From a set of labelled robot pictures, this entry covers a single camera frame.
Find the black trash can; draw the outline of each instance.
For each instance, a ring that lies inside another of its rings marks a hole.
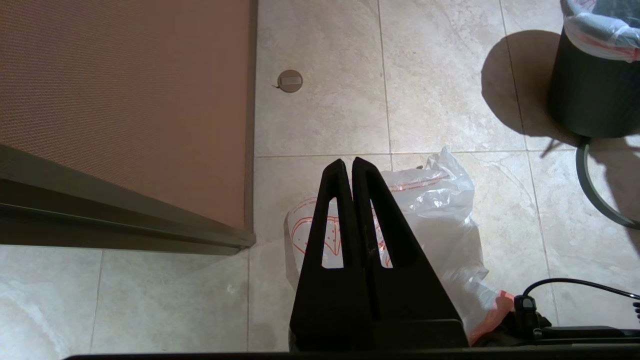
[[[590,138],[637,133],[640,30],[632,26],[638,26],[640,0],[599,0],[581,8],[584,3],[592,2],[561,1],[565,22],[548,91],[549,113]]]

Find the beige floor tile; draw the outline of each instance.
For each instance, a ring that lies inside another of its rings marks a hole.
[[[501,40],[495,50],[501,53],[508,46],[511,55],[513,76],[518,92],[522,131],[525,134],[527,149],[534,151],[571,149],[577,145],[576,135],[563,129],[547,111],[547,92],[551,82],[551,73],[556,61],[556,52],[563,16],[557,0],[502,0],[507,41]],[[487,63],[487,73],[500,69]],[[497,79],[497,88],[511,88],[512,81]],[[503,119],[514,119],[510,108],[501,106],[502,99],[493,99],[492,108],[499,108]],[[518,129],[518,122],[508,123]],[[640,135],[628,136],[624,140],[601,140],[597,149],[624,149],[640,145]]]
[[[498,0],[386,0],[380,14],[393,153],[525,148],[483,99],[483,63],[504,37]],[[506,49],[492,61],[512,78]],[[517,113],[513,84],[499,91]]]
[[[284,220],[313,197],[323,169],[338,156],[257,158],[254,221],[257,243],[250,249],[249,351],[287,351],[295,291],[285,274]],[[354,156],[340,156],[351,172]],[[389,155],[363,156],[390,170]]]
[[[0,247],[0,358],[88,354],[100,250]]]
[[[261,1],[256,76],[257,156],[389,152],[376,1]]]
[[[247,261],[105,250],[92,353],[245,351]]]
[[[600,214],[583,194],[573,151],[529,154],[552,277],[573,277],[640,291],[640,232]],[[628,151],[595,153],[589,161],[600,195],[639,218],[640,158]],[[632,300],[602,290],[553,284],[560,325],[640,328]]]
[[[514,295],[548,277],[545,249],[525,152],[456,153],[476,187],[478,224],[487,283]],[[425,165],[428,154],[392,155],[394,171]],[[540,312],[556,322],[550,288],[533,293]]]

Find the trash bag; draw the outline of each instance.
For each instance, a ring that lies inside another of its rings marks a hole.
[[[593,56],[640,60],[640,0],[561,0],[564,32]]]
[[[451,302],[470,343],[493,330],[513,307],[513,296],[488,286],[476,223],[471,219],[474,185],[465,169],[444,148],[423,169],[383,171],[382,177],[420,243]],[[294,288],[307,247],[316,198],[299,203],[284,224],[287,277]],[[391,268],[374,213],[382,266]],[[323,267],[341,268],[342,252],[337,203],[329,203]]]

